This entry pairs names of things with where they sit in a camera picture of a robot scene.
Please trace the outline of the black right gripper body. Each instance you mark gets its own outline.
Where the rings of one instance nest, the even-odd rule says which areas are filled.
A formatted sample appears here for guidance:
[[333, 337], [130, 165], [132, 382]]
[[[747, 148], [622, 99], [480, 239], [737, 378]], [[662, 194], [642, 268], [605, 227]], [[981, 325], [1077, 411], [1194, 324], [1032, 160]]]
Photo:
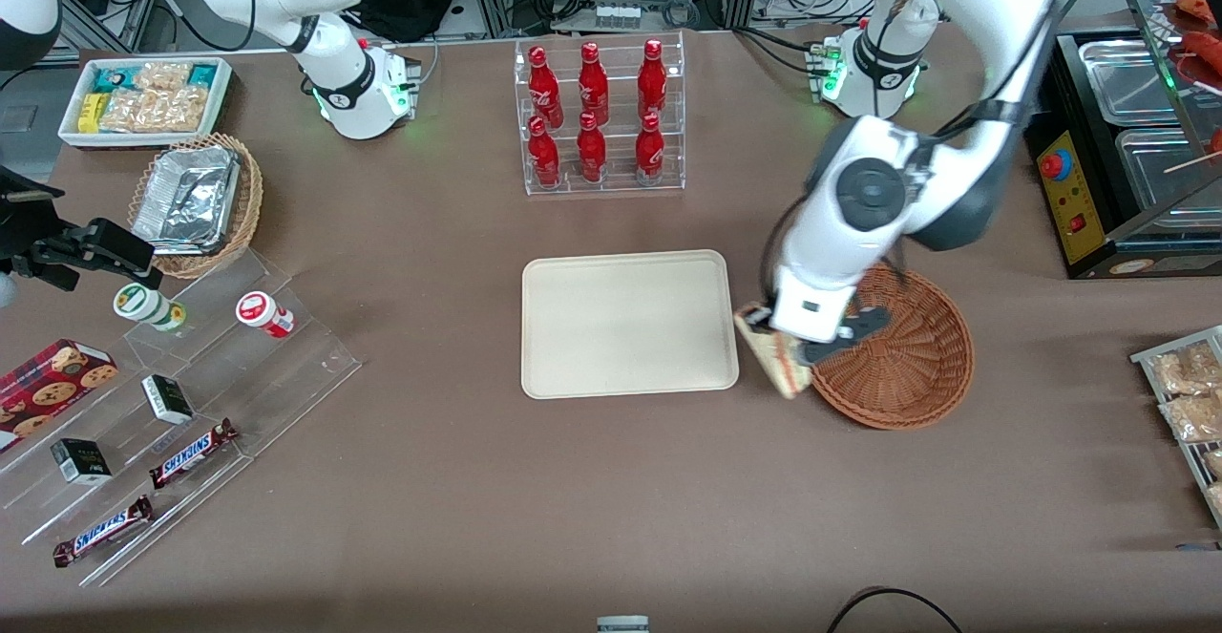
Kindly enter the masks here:
[[64, 196], [64, 189], [1, 167], [1, 266], [49, 263], [38, 244], [65, 231], [53, 203]]

